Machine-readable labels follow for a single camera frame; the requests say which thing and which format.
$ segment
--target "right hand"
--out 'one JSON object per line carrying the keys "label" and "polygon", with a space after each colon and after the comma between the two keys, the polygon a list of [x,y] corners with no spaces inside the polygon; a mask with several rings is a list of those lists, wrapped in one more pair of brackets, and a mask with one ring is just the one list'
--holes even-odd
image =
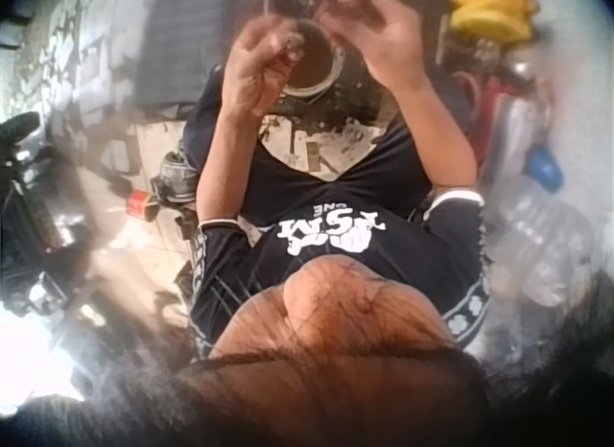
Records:
{"label": "right hand", "polygon": [[428,82],[420,16],[399,0],[322,0],[318,20],[334,40],[354,45],[371,76],[392,93]]}

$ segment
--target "shirt sleeve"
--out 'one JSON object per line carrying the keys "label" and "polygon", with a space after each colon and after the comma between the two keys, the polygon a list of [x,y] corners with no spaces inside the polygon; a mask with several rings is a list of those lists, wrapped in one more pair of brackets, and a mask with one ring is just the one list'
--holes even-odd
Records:
{"label": "shirt sleeve", "polygon": [[190,321],[194,345],[204,358],[248,299],[239,273],[251,247],[246,233],[232,220],[201,223],[194,246]]}
{"label": "shirt sleeve", "polygon": [[443,318],[459,345],[476,336],[489,302],[488,262],[484,254],[484,200],[475,191],[450,190],[440,195],[424,216],[425,229],[435,238],[450,266],[462,295]]}

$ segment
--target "hand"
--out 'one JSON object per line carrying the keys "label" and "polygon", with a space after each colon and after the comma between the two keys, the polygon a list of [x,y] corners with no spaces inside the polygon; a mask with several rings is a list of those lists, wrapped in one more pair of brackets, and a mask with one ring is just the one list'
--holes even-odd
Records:
{"label": "hand", "polygon": [[318,21],[333,40],[362,54],[371,76],[391,92],[421,88],[421,21],[399,0],[322,0]]}
{"label": "hand", "polygon": [[292,20],[265,15],[251,20],[230,51],[222,106],[237,118],[262,118],[302,59],[303,37]]}

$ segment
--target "white sleeve trim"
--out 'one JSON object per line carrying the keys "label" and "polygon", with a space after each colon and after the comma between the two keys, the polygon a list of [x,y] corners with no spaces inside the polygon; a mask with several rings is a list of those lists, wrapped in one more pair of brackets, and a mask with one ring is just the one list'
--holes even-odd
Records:
{"label": "white sleeve trim", "polygon": [[209,226],[211,224],[236,224],[237,226],[239,226],[239,222],[236,221],[235,219],[214,219],[214,220],[205,220],[204,222],[200,222],[199,230],[202,230],[205,226]]}
{"label": "white sleeve trim", "polygon": [[437,199],[431,205],[431,208],[426,211],[424,214],[424,221],[428,221],[431,217],[431,212],[433,212],[437,207],[442,205],[447,200],[471,200],[480,205],[480,207],[484,206],[484,199],[480,196],[479,193],[471,190],[450,190],[446,191],[442,195],[438,196]]}

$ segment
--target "white logo print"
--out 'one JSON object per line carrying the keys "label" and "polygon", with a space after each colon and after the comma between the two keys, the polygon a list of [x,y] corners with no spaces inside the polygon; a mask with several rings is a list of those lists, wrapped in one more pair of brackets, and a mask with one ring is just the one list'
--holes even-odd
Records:
{"label": "white logo print", "polygon": [[313,220],[288,220],[281,222],[280,239],[288,240],[288,253],[297,256],[309,246],[330,245],[350,253],[362,253],[368,249],[372,230],[385,230],[385,223],[376,223],[377,212],[359,212],[345,204],[325,204],[314,208]]}

